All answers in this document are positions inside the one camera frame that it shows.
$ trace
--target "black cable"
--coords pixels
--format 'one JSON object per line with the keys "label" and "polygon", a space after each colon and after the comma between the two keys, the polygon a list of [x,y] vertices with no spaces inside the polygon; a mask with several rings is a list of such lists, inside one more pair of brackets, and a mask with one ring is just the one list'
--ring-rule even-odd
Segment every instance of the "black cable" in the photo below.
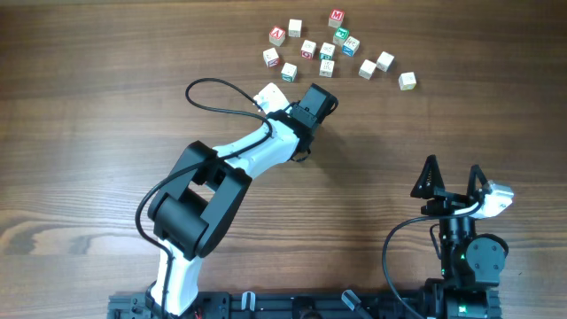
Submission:
{"label": "black cable", "polygon": [[441,251],[439,250],[439,246],[437,245],[437,239],[435,239],[435,234],[433,234],[433,229],[435,226],[439,226],[439,224],[433,224],[429,227],[429,236],[431,236],[431,241],[433,242],[433,247],[435,247],[435,253],[437,254],[437,258],[441,260]]}
{"label": "black cable", "polygon": [[388,236],[386,237],[386,240],[384,241],[384,246],[382,247],[382,270],[384,271],[384,277],[386,278],[386,282],[388,283],[388,285],[390,286],[390,289],[392,289],[392,293],[393,295],[398,299],[398,301],[415,317],[420,318],[420,319],[426,319],[425,317],[423,317],[422,315],[420,315],[417,311],[415,311],[401,296],[400,293],[396,290],[396,288],[393,286],[393,282],[392,279],[390,278],[390,274],[388,274],[388,267],[386,265],[386,251],[388,249],[388,243],[390,243],[390,239],[392,239],[393,234],[400,230],[401,228],[408,226],[409,224],[412,224],[414,222],[424,222],[424,221],[432,221],[432,220],[447,220],[447,219],[454,219],[454,218],[463,218],[463,217],[468,217],[473,215],[474,213],[476,213],[484,204],[484,198],[481,197],[480,200],[477,202],[477,206],[475,208],[473,208],[470,212],[468,213],[464,213],[464,214],[452,214],[452,215],[446,215],[446,216],[424,216],[424,217],[417,217],[417,218],[413,218],[410,220],[407,220],[401,224],[399,224],[398,226],[394,227],[392,231],[390,231],[390,233],[388,234]]}
{"label": "black cable", "polygon": [[235,89],[238,93],[242,94],[244,97],[246,97],[247,99],[249,99],[254,105],[256,105],[256,107],[258,107],[259,109],[260,106],[258,105],[258,103],[256,103],[256,101],[254,101],[254,99],[252,97],[250,97],[248,94],[246,94],[244,91],[242,91],[240,88],[238,88],[237,86],[235,86],[232,83],[226,82],[224,80],[221,79],[215,79],[215,78],[204,78],[204,79],[199,79],[196,80],[194,82],[192,82],[191,84],[189,84],[189,86],[187,87],[187,89],[185,90],[185,98],[187,98],[187,101],[189,101],[189,103],[191,103],[192,105],[195,105],[196,107],[203,109],[203,110],[207,110],[207,111],[211,111],[211,112],[218,112],[218,113],[227,113],[227,114],[238,114],[238,115],[244,115],[244,116],[249,116],[249,117],[253,117],[255,119],[261,120],[263,123],[265,123],[268,126],[268,133],[266,133],[266,135],[261,138],[258,142],[254,142],[248,146],[246,146],[245,148],[242,148],[236,152],[233,152],[229,155],[220,157],[220,158],[216,158],[216,159],[210,159],[210,160],[206,160],[204,162],[200,162],[198,164],[195,165],[191,165],[189,167],[186,167],[184,169],[181,169],[171,175],[169,175],[168,177],[164,178],[161,182],[157,183],[155,186],[153,186],[151,188],[150,191],[148,191],[147,194],[145,194],[144,198],[142,198],[142,201],[140,201],[140,204],[138,205],[138,208],[136,210],[136,215],[135,215],[135,223],[136,223],[136,229],[138,230],[138,233],[140,233],[140,236],[142,236],[143,239],[147,240],[149,243],[151,243],[152,245],[155,245],[156,247],[158,247],[159,249],[163,250],[166,254],[167,254],[167,269],[166,269],[166,276],[164,278],[164,284],[163,284],[163,292],[161,295],[161,317],[163,319],[166,318],[166,301],[167,301],[167,287],[169,286],[169,277],[171,275],[171,267],[173,264],[173,259],[174,256],[173,254],[162,244],[160,244],[157,240],[149,237],[144,229],[142,228],[142,223],[140,221],[141,216],[142,216],[142,211],[144,210],[145,205],[148,203],[148,201],[150,200],[150,198],[159,191],[159,189],[161,189],[162,187],[164,187],[165,185],[167,185],[168,183],[170,183],[171,181],[173,181],[175,178],[181,176],[181,175],[185,175],[195,169],[198,169],[200,167],[203,166],[207,166],[210,165],[212,163],[214,163],[215,161],[219,161],[222,162],[224,160],[228,160],[231,158],[234,158],[244,152],[250,151],[252,148],[266,142],[266,140],[268,140],[273,133],[273,128],[271,123],[265,119],[262,116],[259,116],[258,114],[254,114],[254,113],[248,113],[248,112],[244,112],[244,111],[234,111],[234,110],[226,110],[226,109],[221,109],[221,108],[215,108],[215,107],[210,107],[210,106],[204,106],[204,105],[200,105],[199,103],[193,101],[190,97],[189,97],[189,90],[195,86],[195,84],[201,83],[201,82],[218,82],[218,83],[222,83],[224,85],[230,86],[232,89]]}

